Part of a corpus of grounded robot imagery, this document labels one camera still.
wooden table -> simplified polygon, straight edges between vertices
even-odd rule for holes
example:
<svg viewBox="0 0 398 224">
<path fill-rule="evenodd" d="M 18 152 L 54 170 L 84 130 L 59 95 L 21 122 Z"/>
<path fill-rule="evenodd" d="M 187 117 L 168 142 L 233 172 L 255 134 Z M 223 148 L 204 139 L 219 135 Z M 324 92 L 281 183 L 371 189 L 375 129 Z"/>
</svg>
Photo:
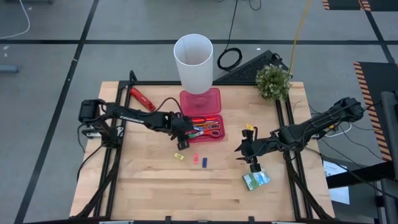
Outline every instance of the wooden table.
<svg viewBox="0 0 398 224">
<path fill-rule="evenodd" d="M 115 101 L 117 86 L 118 82 L 103 82 L 99 98 Z M 179 99 L 183 90 L 181 86 L 140 85 L 137 88 L 156 106 L 168 96 Z M 112 219 L 164 220 L 170 215 L 172 220 L 246 221 L 248 216 L 254 216 L 256 221 L 294 220 L 282 153 L 272 152 L 258 157 L 271 182 L 252 192 L 242 178 L 250 172 L 249 166 L 235 159 L 241 156 L 234 150 L 241 143 L 241 131 L 246 124 L 259 128 L 259 138 L 268 137 L 270 131 L 279 128 L 275 103 L 259 97 L 253 86 L 217 88 L 221 91 L 220 114 L 226 136 L 220 142 L 191 144 L 189 149 L 179 152 L 185 156 L 182 161 L 174 157 L 178 152 L 177 142 L 170 141 L 169 136 L 140 124 L 127 123 Z M 290 100 L 296 123 L 310 118 L 303 83 L 292 83 Z M 136 99 L 131 100 L 130 107 L 145 110 Z M 282 107 L 287 121 L 286 110 Z M 168 101 L 161 110 L 177 111 L 177 106 Z M 99 144 L 99 139 L 89 140 L 85 157 Z M 314 140 L 308 147 L 318 150 Z M 98 188 L 104 152 L 104 149 L 100 151 L 82 169 L 71 215 L 77 214 Z M 195 153 L 199 154 L 200 162 L 203 157 L 208 158 L 206 169 L 201 168 L 201 163 L 193 163 Z M 302 160 L 309 191 L 334 217 L 319 155 L 303 151 Z M 304 217 L 302 194 L 299 189 L 297 192 Z M 107 198 L 105 193 L 101 214 L 104 214 Z"/>
</svg>

yellow tag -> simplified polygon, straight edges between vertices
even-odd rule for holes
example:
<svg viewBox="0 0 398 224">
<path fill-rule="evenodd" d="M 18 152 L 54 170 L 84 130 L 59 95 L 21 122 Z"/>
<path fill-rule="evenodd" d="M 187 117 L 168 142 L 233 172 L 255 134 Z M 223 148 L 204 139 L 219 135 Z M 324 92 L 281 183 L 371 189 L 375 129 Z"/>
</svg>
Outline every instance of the yellow tag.
<svg viewBox="0 0 398 224">
<path fill-rule="evenodd" d="M 249 130 L 251 130 L 251 131 L 254 131 L 254 127 L 251 126 L 251 125 L 246 124 L 246 128 L 249 129 Z"/>
<path fill-rule="evenodd" d="M 176 157 L 177 159 L 181 159 L 181 160 L 184 159 L 184 156 L 181 154 L 178 154 L 178 153 L 174 154 L 174 157 Z"/>
</svg>

blue eraser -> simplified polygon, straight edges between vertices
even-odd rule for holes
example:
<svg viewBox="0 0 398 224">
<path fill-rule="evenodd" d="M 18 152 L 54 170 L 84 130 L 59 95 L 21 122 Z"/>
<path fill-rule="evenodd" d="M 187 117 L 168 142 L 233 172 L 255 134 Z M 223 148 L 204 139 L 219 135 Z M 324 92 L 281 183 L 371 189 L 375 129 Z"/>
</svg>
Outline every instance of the blue eraser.
<svg viewBox="0 0 398 224">
<path fill-rule="evenodd" d="M 207 167 L 207 158 L 203 158 L 203 162 L 201 163 L 201 167 L 202 168 L 206 168 Z"/>
</svg>

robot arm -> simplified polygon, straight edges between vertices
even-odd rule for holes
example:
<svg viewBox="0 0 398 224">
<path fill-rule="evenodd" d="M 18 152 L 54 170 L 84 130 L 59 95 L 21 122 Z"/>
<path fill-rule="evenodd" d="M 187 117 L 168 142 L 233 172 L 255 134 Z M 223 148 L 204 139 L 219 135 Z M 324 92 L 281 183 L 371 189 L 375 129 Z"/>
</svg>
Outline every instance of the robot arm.
<svg viewBox="0 0 398 224">
<path fill-rule="evenodd" d="M 143 124 L 153 131 L 167 133 L 172 136 L 171 140 L 178 139 L 179 150 L 189 147 L 186 133 L 193 131 L 193 123 L 189 117 L 181 113 L 160 111 L 146 113 L 116 103 L 106 103 L 103 100 L 84 100 L 81 103 L 79 121 L 84 125 L 92 125 L 100 133 L 104 146 L 118 147 L 120 144 L 118 130 L 109 127 L 106 123 L 106 120 L 111 118 Z"/>
<path fill-rule="evenodd" d="M 328 111 L 301 124 L 284 126 L 271 131 L 269 138 L 257 139 L 254 137 L 253 139 L 253 131 L 243 130 L 242 134 L 245 139 L 235 150 L 241 151 L 243 157 L 237 159 L 251 164 L 252 172 L 259 172 L 261 167 L 257 163 L 256 156 L 274 151 L 302 151 L 314 134 L 320 134 L 320 138 L 322 138 L 326 134 L 324 129 L 332 124 L 358 121 L 363 117 L 363 113 L 364 109 L 361 107 L 361 103 L 354 98 L 347 97 L 337 101 Z"/>
</svg>

white paper cup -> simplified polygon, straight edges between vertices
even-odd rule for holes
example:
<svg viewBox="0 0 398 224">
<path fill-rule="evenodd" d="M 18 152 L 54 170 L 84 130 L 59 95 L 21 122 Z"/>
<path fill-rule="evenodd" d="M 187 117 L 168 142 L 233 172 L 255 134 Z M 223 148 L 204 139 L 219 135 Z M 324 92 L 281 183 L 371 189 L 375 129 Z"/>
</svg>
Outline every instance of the white paper cup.
<svg viewBox="0 0 398 224">
<path fill-rule="evenodd" d="M 189 34 L 174 45 L 175 63 L 184 89 L 202 94 L 213 84 L 213 44 L 205 36 Z"/>
</svg>

